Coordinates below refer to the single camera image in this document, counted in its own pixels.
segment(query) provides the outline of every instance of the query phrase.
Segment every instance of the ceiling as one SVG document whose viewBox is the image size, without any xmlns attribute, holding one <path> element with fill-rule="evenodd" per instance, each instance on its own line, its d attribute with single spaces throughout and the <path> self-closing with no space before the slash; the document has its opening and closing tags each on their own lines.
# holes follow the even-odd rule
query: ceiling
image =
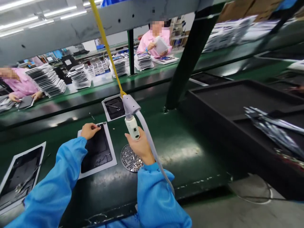
<svg viewBox="0 0 304 228">
<path fill-rule="evenodd" d="M 20 0 L 0 0 L 0 8 L 3 5 L 8 3 L 14 3 Z M 85 7 L 83 3 L 88 2 L 88 0 L 34 0 L 33 2 L 26 3 L 14 8 L 6 9 L 4 11 L 0 11 L 0 26 L 7 25 L 13 22 L 17 22 L 20 20 L 28 19 L 34 16 L 40 16 L 38 19 L 24 23 L 22 25 L 13 26 L 10 28 L 0 29 L 0 33 L 10 32 L 16 29 L 23 29 L 26 26 L 35 25 L 41 23 L 44 18 L 45 13 L 53 12 L 56 10 L 61 10 L 64 8 L 77 6 L 77 9 L 73 9 L 68 12 L 63 12 L 60 14 L 56 14 L 53 16 L 47 17 L 48 20 L 60 18 L 61 16 L 65 16 L 71 13 L 76 13 L 79 11 L 84 11 Z"/>
</svg>

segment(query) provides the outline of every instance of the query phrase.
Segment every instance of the hand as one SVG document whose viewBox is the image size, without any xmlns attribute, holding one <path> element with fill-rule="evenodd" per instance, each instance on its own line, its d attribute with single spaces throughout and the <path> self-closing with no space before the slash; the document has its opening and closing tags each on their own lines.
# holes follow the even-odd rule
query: hand
<svg viewBox="0 0 304 228">
<path fill-rule="evenodd" d="M 168 50 L 166 50 L 163 53 L 161 53 L 161 57 L 166 56 L 167 54 L 168 54 Z"/>
<path fill-rule="evenodd" d="M 34 98 L 34 101 L 39 100 L 39 99 L 41 99 L 42 97 L 43 97 L 43 93 L 40 92 L 40 91 L 38 91 L 38 92 L 36 92 L 36 93 L 34 93 L 34 94 L 32 95 L 32 98 Z"/>
<path fill-rule="evenodd" d="M 101 128 L 97 127 L 96 124 L 94 123 L 86 123 L 85 125 L 83 125 L 82 127 L 82 131 L 80 136 L 86 138 L 86 140 L 91 139 L 97 131 L 99 131 Z"/>
<path fill-rule="evenodd" d="M 132 148 L 134 153 L 137 154 L 146 165 L 152 165 L 155 163 L 155 159 L 151 152 L 146 133 L 141 129 L 141 127 L 138 127 L 138 131 L 140 137 L 137 141 L 132 139 L 131 135 L 127 133 L 125 133 L 124 135 L 126 136 L 130 147 Z"/>
<path fill-rule="evenodd" d="M 20 102 L 19 100 L 17 100 L 19 99 L 19 97 L 17 97 L 14 93 L 9 94 L 9 99 L 13 102 Z"/>
<path fill-rule="evenodd" d="M 150 51 L 154 47 L 155 47 L 155 43 L 149 43 L 147 49 L 148 49 L 148 51 Z"/>
<path fill-rule="evenodd" d="M 304 93 L 304 86 L 299 86 L 299 87 L 291 87 L 289 91 L 297 91 L 299 93 Z"/>
</svg>

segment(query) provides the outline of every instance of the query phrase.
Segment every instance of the gray cable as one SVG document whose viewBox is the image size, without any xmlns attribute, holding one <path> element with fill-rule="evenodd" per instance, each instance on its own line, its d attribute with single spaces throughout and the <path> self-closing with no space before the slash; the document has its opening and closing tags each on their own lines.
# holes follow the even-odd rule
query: gray cable
<svg viewBox="0 0 304 228">
<path fill-rule="evenodd" d="M 152 137 L 151 137 L 148 125 L 147 125 L 147 123 L 145 121 L 145 118 L 143 117 L 143 115 L 141 114 L 140 111 L 137 111 L 135 114 L 137 115 L 137 117 L 139 119 L 139 122 L 142 124 L 143 130 L 146 133 L 146 136 L 147 136 L 148 142 L 150 144 L 151 151 L 152 151 L 152 154 L 153 154 L 153 156 L 155 158 L 155 161 L 157 162 L 158 167 L 159 167 L 161 173 L 164 175 L 164 177 L 165 177 L 166 181 L 168 182 L 168 184 L 169 184 L 169 186 L 171 188 L 171 191 L 172 191 L 172 193 L 173 193 L 173 195 L 175 197 L 175 192 L 174 192 L 173 185 L 172 185 L 171 181 L 169 180 L 169 178 L 167 177 L 167 174 L 165 173 L 164 168 L 162 167 L 162 164 L 161 164 L 161 162 L 159 160 L 159 157 L 157 155 L 157 152 L 156 152 L 156 149 L 155 149 L 155 146 L 154 146 L 154 143 L 153 143 L 153 140 L 152 140 Z"/>
</svg>

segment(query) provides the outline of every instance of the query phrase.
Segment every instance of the pink uniform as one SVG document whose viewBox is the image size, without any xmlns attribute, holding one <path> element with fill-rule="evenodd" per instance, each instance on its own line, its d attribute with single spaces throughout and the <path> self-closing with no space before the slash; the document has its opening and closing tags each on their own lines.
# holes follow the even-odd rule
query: pink uniform
<svg viewBox="0 0 304 228">
<path fill-rule="evenodd" d="M 24 96 L 34 94 L 38 92 L 36 85 L 34 84 L 31 77 L 29 77 L 25 72 L 26 69 L 23 68 L 12 68 L 13 71 L 19 76 L 20 82 L 16 79 L 6 79 L 3 81 L 10 86 L 18 98 L 23 98 Z"/>
<path fill-rule="evenodd" d="M 170 46 L 170 31 L 166 28 L 162 29 L 162 32 L 160 34 L 161 38 L 166 42 L 166 44 L 169 46 L 168 49 L 168 53 L 167 55 L 169 55 L 169 53 L 172 50 L 172 46 Z M 137 49 L 137 53 L 143 53 L 146 51 L 146 48 L 148 47 L 149 43 L 153 43 L 155 41 L 155 38 L 152 35 L 152 30 L 147 31 L 143 36 L 142 39 L 140 40 L 138 49 Z M 149 53 L 155 57 L 159 57 L 159 54 L 154 50 L 151 49 L 149 51 Z"/>
</svg>

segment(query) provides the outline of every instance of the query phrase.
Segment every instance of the metal beam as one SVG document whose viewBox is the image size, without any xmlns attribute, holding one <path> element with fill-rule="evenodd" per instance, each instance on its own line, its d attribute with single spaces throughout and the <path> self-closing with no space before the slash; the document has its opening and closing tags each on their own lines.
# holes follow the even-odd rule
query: metal beam
<svg viewBox="0 0 304 228">
<path fill-rule="evenodd" d="M 128 30 L 128 43 L 129 43 L 129 67 L 130 74 L 134 74 L 134 37 L 133 29 Z"/>
<path fill-rule="evenodd" d="M 290 19 L 301 7 L 304 5 L 304 0 L 297 0 L 294 5 L 289 8 L 284 14 L 282 19 L 277 25 L 270 31 L 269 35 L 277 33 L 285 22 Z"/>
<path fill-rule="evenodd" d="M 100 8 L 106 35 L 196 11 L 199 0 L 129 0 Z M 0 38 L 0 66 L 100 37 L 93 13 L 25 29 Z"/>
<path fill-rule="evenodd" d="M 208 37 L 224 7 L 224 3 L 207 7 L 195 14 L 189 37 L 180 62 L 171 80 L 167 94 L 166 108 L 174 109 L 190 75 L 202 54 Z"/>
</svg>

